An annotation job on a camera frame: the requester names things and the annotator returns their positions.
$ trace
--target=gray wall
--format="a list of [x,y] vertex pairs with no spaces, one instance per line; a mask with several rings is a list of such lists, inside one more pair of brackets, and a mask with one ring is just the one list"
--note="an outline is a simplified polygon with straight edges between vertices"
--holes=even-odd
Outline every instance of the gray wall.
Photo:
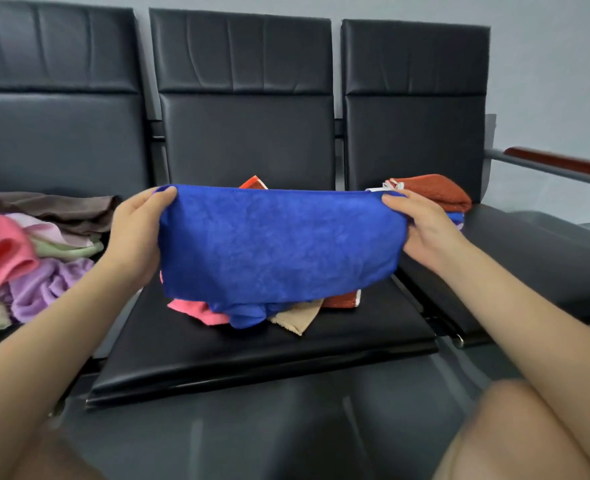
[[[323,16],[333,20],[339,115],[342,18],[390,18],[489,25],[486,112],[496,113],[495,147],[531,146],[590,159],[590,0],[58,0],[131,6],[152,74],[147,9],[175,7]],[[159,116],[158,100],[149,104]],[[516,195],[515,189],[521,189]],[[565,195],[581,193],[579,198]],[[590,185],[494,164],[487,200],[507,210],[542,209],[590,221]]]

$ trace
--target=left hand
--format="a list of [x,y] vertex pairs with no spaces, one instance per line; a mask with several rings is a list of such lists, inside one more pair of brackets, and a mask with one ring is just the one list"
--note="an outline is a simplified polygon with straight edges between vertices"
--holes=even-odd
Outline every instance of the left hand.
[[177,196],[176,187],[157,193],[155,190],[144,190],[115,209],[108,249],[100,260],[135,289],[145,286],[159,267],[159,219]]

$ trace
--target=lavender towel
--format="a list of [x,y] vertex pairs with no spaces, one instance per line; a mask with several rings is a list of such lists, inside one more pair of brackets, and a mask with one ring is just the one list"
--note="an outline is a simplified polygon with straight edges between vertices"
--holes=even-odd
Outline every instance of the lavender towel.
[[34,271],[9,282],[12,315],[22,323],[31,321],[79,281],[92,265],[87,258],[71,262],[40,259]]

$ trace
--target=row of chairs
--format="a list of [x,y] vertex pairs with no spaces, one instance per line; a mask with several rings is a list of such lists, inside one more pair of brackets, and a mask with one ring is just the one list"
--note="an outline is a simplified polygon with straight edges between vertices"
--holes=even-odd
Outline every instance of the row of chairs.
[[[0,1],[0,191],[127,197],[166,182],[236,187],[256,174],[270,188],[335,189],[329,20],[150,18],[162,157],[151,152],[132,10]],[[467,237],[590,322],[590,245],[480,203],[490,30],[344,20],[341,39],[346,189],[450,177],[475,203]],[[432,353],[435,330],[487,339],[445,283],[405,256],[358,309],[323,311],[303,339],[270,324],[207,328],[167,301],[157,280],[144,288],[88,405]]]

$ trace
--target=right hand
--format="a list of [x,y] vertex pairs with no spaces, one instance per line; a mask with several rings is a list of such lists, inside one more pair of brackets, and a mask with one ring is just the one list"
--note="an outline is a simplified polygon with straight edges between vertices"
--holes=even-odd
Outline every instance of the right hand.
[[412,219],[408,224],[404,252],[434,273],[443,276],[452,259],[471,244],[438,204],[410,190],[396,192],[404,197],[385,194],[381,201]]

